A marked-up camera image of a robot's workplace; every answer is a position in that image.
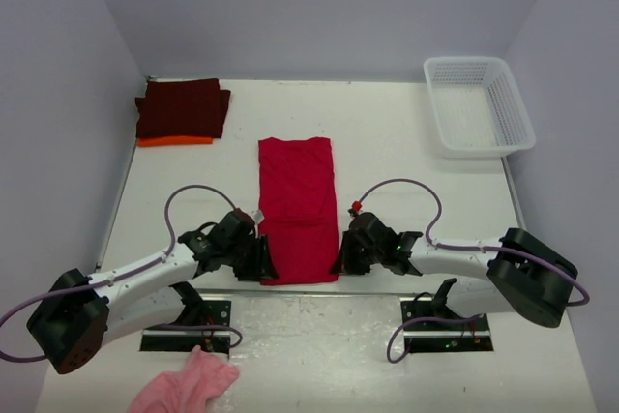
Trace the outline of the red t-shirt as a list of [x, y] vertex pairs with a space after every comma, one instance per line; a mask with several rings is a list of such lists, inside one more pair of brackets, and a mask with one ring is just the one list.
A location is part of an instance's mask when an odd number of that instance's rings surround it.
[[259, 232], [278, 276], [267, 286], [334, 282], [339, 228], [331, 140], [258, 142]]

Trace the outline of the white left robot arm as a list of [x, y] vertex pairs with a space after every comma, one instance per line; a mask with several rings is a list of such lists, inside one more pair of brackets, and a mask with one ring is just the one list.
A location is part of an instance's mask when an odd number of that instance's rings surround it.
[[143, 329], [207, 331], [207, 308], [191, 281], [222, 266], [239, 281], [278, 275], [267, 238], [239, 209], [130, 265], [88, 276], [76, 269], [64, 273], [26, 327], [59, 374], [81, 368], [104, 345]]

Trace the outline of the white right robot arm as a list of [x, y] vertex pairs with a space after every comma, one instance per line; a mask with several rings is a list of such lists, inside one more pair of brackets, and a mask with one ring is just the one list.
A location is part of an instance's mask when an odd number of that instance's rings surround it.
[[490, 244], [432, 243], [418, 231], [397, 233], [371, 212], [348, 228], [319, 217], [265, 219], [274, 274], [264, 285], [312, 285], [363, 276], [380, 265], [397, 276], [443, 275], [426, 315], [452, 329], [478, 313], [515, 312], [546, 328], [560, 325], [576, 268], [528, 232], [511, 228]]

